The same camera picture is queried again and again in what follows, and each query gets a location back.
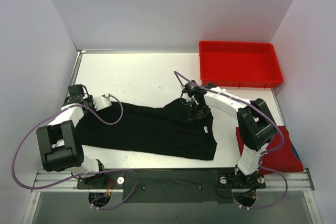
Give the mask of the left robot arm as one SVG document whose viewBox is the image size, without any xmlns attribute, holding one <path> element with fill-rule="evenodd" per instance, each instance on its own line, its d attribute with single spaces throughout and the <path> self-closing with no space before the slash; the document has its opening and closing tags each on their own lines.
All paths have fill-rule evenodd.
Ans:
<svg viewBox="0 0 336 224">
<path fill-rule="evenodd" d="M 75 132 L 75 127 L 87 112 L 81 105 L 95 111 L 94 98 L 82 84 L 69 86 L 68 92 L 61 107 L 64 112 L 36 131 L 43 168 L 47 172 L 81 174 L 78 176 L 80 182 L 91 188 L 104 188 L 108 184 L 108 175 L 102 171 L 103 164 L 84 154 Z"/>
</svg>

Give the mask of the black t shirt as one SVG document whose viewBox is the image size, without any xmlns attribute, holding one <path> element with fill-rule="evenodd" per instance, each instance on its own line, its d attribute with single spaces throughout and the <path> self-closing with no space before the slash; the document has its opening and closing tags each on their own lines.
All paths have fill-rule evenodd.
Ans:
<svg viewBox="0 0 336 224">
<path fill-rule="evenodd" d="M 189 120 L 179 99 L 162 108 L 112 102 L 88 112 L 75 127 L 80 144 L 211 161 L 217 143 L 213 117 Z"/>
</svg>

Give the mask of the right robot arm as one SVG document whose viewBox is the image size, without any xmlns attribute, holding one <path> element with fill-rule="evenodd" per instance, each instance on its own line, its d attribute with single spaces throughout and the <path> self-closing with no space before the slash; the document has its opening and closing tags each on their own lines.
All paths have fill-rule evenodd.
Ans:
<svg viewBox="0 0 336 224">
<path fill-rule="evenodd" d="M 237 120 L 244 145 L 230 182 L 236 188 L 253 188 L 262 184 L 258 178 L 261 160 L 276 135 L 275 121 L 266 102 L 262 99 L 242 99 L 212 83 L 198 86 L 195 81 L 182 86 L 180 101 L 190 120 L 206 118 L 211 108 Z"/>
</svg>

